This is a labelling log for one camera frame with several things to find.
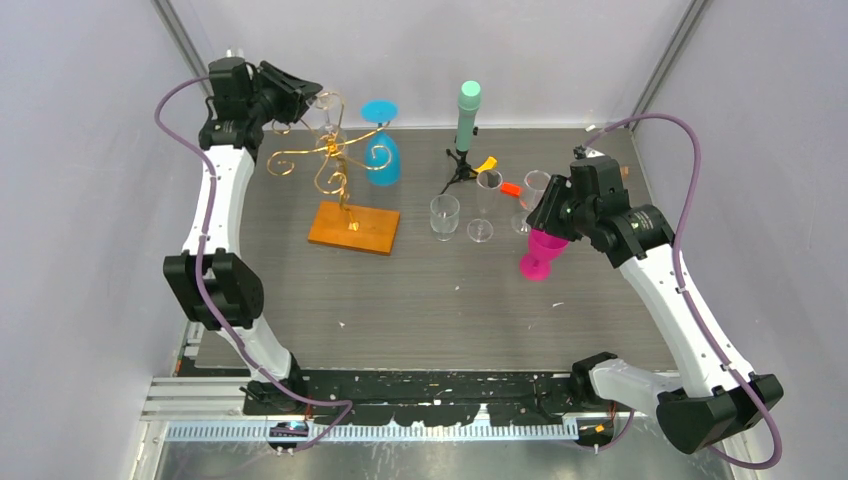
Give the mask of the pink wine glass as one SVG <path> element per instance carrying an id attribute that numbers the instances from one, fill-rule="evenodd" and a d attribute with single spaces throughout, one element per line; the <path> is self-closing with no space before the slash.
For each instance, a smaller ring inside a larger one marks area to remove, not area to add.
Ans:
<path id="1" fill-rule="evenodd" d="M 532 229 L 528 250 L 519 262 L 519 270 L 530 281 L 541 282 L 551 273 L 551 264 L 569 245 L 569 241 Z"/>

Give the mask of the clear stemmed wine glass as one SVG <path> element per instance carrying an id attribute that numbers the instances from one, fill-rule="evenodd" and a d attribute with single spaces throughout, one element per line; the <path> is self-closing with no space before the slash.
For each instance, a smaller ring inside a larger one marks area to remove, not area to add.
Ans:
<path id="1" fill-rule="evenodd" d="M 518 197 L 521 210 L 511 219 L 512 228 L 516 233 L 530 233 L 531 227 L 527 223 L 527 217 L 541 200 L 549 181 L 550 175 L 541 170 L 532 170 L 525 175 Z"/>

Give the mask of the clear tall flute glass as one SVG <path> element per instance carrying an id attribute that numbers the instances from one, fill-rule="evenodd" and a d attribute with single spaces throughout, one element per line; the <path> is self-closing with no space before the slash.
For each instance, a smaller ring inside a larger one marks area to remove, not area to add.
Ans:
<path id="1" fill-rule="evenodd" d="M 489 241 L 494 233 L 489 216 L 496 206 L 503 177 L 496 169 L 484 170 L 477 174 L 476 184 L 478 214 L 468 223 L 467 234 L 472 241 L 484 243 Z"/>

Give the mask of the clear patterned tumbler glass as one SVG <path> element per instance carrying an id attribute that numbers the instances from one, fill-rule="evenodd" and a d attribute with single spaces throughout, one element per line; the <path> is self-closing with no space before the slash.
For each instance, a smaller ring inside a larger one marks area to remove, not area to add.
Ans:
<path id="1" fill-rule="evenodd" d="M 449 194 L 440 194 L 430 202 L 430 226 L 439 241 L 453 238 L 459 224 L 460 202 Z"/>

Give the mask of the blue wine glass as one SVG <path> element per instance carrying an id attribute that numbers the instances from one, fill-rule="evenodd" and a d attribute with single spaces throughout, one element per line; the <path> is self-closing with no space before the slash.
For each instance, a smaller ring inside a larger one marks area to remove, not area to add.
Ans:
<path id="1" fill-rule="evenodd" d="M 398 115 L 397 106 L 388 100 L 373 100 L 361 109 L 364 120 L 387 127 Z M 376 186 L 394 185 L 401 176 L 401 157 L 397 144 L 384 130 L 369 138 L 365 147 L 364 164 L 366 176 Z"/>

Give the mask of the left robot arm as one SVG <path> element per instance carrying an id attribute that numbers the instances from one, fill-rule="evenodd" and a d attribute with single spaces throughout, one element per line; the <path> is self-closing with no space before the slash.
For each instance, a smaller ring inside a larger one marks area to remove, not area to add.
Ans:
<path id="1" fill-rule="evenodd" d="M 211 94 L 197 140 L 164 124 L 164 101 L 154 112 L 156 125 L 201 161 L 190 231 L 180 253 L 164 258 L 163 274 L 187 319 L 225 339 L 248 367 L 251 386 L 269 389 L 270 403 L 293 414 L 307 389 L 294 355 L 263 316 L 262 281 L 241 257 L 241 221 L 265 126 L 300 121 L 323 87 L 239 56 L 212 61 L 203 79 Z"/>

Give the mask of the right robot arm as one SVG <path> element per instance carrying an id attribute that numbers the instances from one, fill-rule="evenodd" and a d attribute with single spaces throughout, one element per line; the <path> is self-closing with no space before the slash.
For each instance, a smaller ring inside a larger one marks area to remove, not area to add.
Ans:
<path id="1" fill-rule="evenodd" d="M 783 398 L 777 377 L 756 373 L 721 330 L 674 250 L 662 212 L 631 206 L 615 159 L 576 160 L 569 175 L 551 176 L 527 221 L 532 239 L 586 238 L 604 254 L 647 308 L 678 370 L 672 379 L 601 352 L 572 366 L 577 406 L 629 406 L 654 418 L 678 451 L 692 454 L 752 428 Z"/>

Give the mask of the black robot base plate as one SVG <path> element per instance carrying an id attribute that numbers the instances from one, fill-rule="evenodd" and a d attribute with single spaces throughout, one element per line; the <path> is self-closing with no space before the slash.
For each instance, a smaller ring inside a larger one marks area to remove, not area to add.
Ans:
<path id="1" fill-rule="evenodd" d="M 468 425 L 487 414 L 493 426 L 553 425 L 567 414 L 598 413 L 608 422 L 623 405 L 608 401 L 581 403 L 569 377 L 556 372 L 303 370 L 291 388 L 308 403 L 283 394 L 270 383 L 250 381 L 241 387 L 247 415 L 304 414 L 327 425 L 349 400 L 345 425 L 409 427 Z"/>

